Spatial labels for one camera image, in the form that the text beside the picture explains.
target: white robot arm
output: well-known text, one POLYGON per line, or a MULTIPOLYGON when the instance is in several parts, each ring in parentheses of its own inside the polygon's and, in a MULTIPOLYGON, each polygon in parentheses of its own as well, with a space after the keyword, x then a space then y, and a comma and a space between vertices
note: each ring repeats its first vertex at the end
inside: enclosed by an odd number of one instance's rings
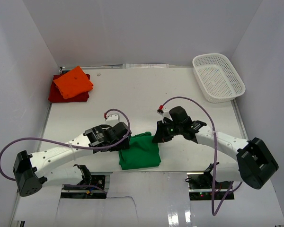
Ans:
MULTIPOLYGON (((157 131, 152 142, 168 142, 174 136, 182 135, 186 140, 214 147, 212 128, 204 122, 192 121, 181 106, 170 111, 159 109, 158 113, 163 116, 163 120, 157 122, 157 131)), ((68 142, 69 147, 57 146, 30 155, 26 151, 18 153, 13 171, 20 196, 34 194, 43 185, 88 184, 90 172, 86 166, 78 165, 74 168, 62 170, 56 168, 75 158, 97 152, 73 148, 72 146, 98 146, 101 148, 105 145, 114 144, 126 134, 127 129, 123 122, 119 122, 119 116, 113 114, 106 119, 105 125, 96 126, 70 140, 68 142)), ((222 132, 216 132, 216 135, 218 150, 236 161, 234 164, 217 165, 217 182, 241 181, 255 189, 260 189, 278 170, 278 164, 262 140, 258 138, 254 138, 252 141, 239 139, 222 132)), ((128 149, 129 140, 130 135, 118 146, 110 148, 109 151, 128 149)), ((213 165, 210 165, 204 172, 211 179, 212 169, 213 165)))

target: purple cable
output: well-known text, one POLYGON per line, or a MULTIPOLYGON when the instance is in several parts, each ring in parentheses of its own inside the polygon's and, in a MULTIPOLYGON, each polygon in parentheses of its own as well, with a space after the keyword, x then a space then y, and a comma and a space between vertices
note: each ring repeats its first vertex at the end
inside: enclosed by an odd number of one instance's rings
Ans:
POLYGON ((105 195, 107 195, 107 192, 104 191, 102 188, 99 188, 98 186, 95 185, 70 185, 70 184, 65 184, 64 186, 69 186, 69 187, 78 187, 78 188, 87 188, 87 187, 93 187, 93 188, 97 188, 98 190, 100 190, 101 192, 105 193, 105 195))
MULTIPOLYGON (((118 109, 109 109, 105 112, 105 115, 110 112, 110 111, 117 111, 119 112, 120 114, 122 114, 124 116, 124 118, 127 120, 127 124, 128 124, 128 130, 127 130, 127 133, 125 134, 125 136, 120 139, 117 143, 114 143, 112 145, 109 145, 109 146, 104 146, 104 147, 82 147, 82 146, 76 146, 76 145, 72 145, 71 147, 73 148, 78 148, 78 149, 85 149, 85 150, 102 150, 102 149, 109 149, 109 148, 112 148, 120 143, 122 143, 128 136, 129 132, 130 132, 130 128, 131 128, 131 125, 130 125, 130 122, 129 122, 129 119, 128 117, 126 116, 125 113, 123 113, 121 110, 118 110, 118 109)), ((7 176, 3 170, 2 170, 2 167, 1 167, 1 158, 2 158, 2 155, 3 153, 5 152, 5 150, 13 145, 14 143, 17 143, 17 142, 20 142, 20 141, 23 141, 23 140, 37 140, 37 141, 43 141, 43 142, 48 142, 48 143, 53 143, 53 144, 57 144, 57 145, 60 145, 60 146, 64 146, 64 147, 69 147, 70 145, 67 144, 67 143, 61 143, 61 142, 57 142, 57 141, 54 141, 54 140, 47 140, 47 139, 42 139, 42 138, 37 138, 37 137, 24 137, 24 138, 20 138, 20 139, 17 139, 17 140, 14 140, 12 142, 10 142, 8 145, 6 145, 2 151, 0 152, 0 173, 2 176, 4 176, 6 179, 9 179, 11 181, 16 181, 15 178, 12 178, 12 177, 9 177, 7 176)))
MULTIPOLYGON (((223 201, 225 200, 226 196, 229 194, 233 182, 231 182, 229 188, 227 189, 226 193, 224 194, 223 198, 221 199, 221 201, 220 201, 216 211, 214 211, 214 193, 215 193, 215 182, 216 182, 218 143, 217 143, 217 135, 216 135, 216 132, 215 132, 215 126, 214 126, 214 123, 213 123, 213 119, 211 118, 209 113, 200 104, 198 104, 195 100, 192 100, 191 98, 182 97, 182 96, 173 97, 173 98, 168 99, 165 103, 163 103, 162 106, 164 106, 166 103, 168 103, 169 101, 171 101, 173 99, 176 99, 176 98, 186 99, 186 100, 189 100, 189 101, 195 103, 198 107, 200 107, 204 111, 204 113, 207 115, 207 117, 209 118, 209 120, 210 120, 210 122, 212 124, 213 138, 214 138, 213 182, 212 182, 212 214, 213 214, 213 216, 216 216, 218 211, 219 211, 219 209, 220 209, 220 207, 221 207, 221 205, 222 205, 222 203, 223 203, 223 201)), ((236 191, 241 186, 241 184, 242 183, 240 183, 239 186, 235 190, 233 190, 232 192, 236 191)))
POLYGON ((233 192, 237 191, 241 187, 242 183, 243 182, 240 182, 239 185, 234 190, 230 191, 229 193, 233 193, 233 192))

